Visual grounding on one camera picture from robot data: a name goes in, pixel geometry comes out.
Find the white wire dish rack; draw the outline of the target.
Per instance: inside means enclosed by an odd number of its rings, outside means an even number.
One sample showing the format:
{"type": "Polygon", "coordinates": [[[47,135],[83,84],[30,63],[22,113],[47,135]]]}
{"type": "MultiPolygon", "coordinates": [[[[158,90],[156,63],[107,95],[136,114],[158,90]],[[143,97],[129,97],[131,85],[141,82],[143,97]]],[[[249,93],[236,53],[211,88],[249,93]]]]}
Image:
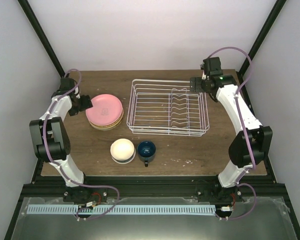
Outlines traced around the white wire dish rack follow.
{"type": "Polygon", "coordinates": [[[206,94],[185,80],[134,79],[126,116],[134,134],[201,137],[210,128],[206,94]]]}

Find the dark blue mug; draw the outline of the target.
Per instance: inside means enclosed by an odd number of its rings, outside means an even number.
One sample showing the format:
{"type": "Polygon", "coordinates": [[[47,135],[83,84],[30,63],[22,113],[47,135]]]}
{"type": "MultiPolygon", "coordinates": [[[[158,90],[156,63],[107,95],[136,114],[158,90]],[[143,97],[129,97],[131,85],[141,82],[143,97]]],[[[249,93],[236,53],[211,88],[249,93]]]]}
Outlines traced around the dark blue mug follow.
{"type": "Polygon", "coordinates": [[[145,167],[148,167],[154,160],[156,150],[156,145],[152,141],[142,141],[138,144],[136,151],[139,159],[144,163],[145,167]]]}

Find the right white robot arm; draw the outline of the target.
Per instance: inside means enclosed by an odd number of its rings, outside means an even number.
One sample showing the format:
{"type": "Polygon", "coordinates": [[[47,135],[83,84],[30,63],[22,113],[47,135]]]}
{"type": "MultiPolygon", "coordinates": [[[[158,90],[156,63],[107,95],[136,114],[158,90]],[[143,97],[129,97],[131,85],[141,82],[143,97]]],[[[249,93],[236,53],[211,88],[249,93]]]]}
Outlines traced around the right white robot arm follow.
{"type": "Polygon", "coordinates": [[[190,79],[190,90],[206,93],[216,103],[221,103],[228,114],[235,138],[228,148],[229,162],[218,174],[211,195],[219,202],[230,196],[242,177],[264,161],[270,150],[273,131],[263,126],[244,101],[240,86],[231,74],[224,74],[219,57],[208,57],[200,66],[201,77],[190,79]]]}

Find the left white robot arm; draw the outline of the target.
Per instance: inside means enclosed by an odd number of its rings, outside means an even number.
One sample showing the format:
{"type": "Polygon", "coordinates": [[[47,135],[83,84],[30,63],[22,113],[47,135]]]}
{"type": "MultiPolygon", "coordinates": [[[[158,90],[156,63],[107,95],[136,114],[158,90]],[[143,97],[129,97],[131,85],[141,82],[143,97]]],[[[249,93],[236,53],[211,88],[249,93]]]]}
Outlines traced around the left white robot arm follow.
{"type": "Polygon", "coordinates": [[[64,120],[66,115],[75,116],[91,108],[88,95],[80,95],[78,83],[68,76],[60,79],[60,85],[51,97],[47,111],[29,123],[34,153],[39,160],[49,163],[65,181],[65,199],[87,202],[92,189],[85,185],[85,174],[79,170],[71,157],[71,142],[64,120]]]}

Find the cream and blue bowl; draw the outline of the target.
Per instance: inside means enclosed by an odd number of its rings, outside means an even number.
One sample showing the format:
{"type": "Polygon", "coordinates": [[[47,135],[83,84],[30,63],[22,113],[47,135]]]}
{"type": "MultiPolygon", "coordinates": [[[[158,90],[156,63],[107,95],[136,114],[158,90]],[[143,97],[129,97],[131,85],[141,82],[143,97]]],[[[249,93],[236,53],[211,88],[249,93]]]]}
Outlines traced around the cream and blue bowl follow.
{"type": "Polygon", "coordinates": [[[111,157],[119,162],[129,160],[134,153],[134,144],[126,138],[120,138],[110,146],[111,157]]]}

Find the cream shallow bowl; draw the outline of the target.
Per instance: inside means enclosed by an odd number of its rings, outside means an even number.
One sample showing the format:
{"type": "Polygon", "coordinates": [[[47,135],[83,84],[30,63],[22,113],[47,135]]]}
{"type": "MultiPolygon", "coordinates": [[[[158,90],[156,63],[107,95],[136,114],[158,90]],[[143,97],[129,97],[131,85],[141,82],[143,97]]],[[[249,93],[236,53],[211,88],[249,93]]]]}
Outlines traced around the cream shallow bowl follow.
{"type": "Polygon", "coordinates": [[[118,160],[118,159],[114,158],[113,156],[111,158],[117,164],[125,165],[125,164],[130,163],[135,158],[135,156],[136,156],[136,151],[134,150],[133,154],[128,159],[118,160]]]}

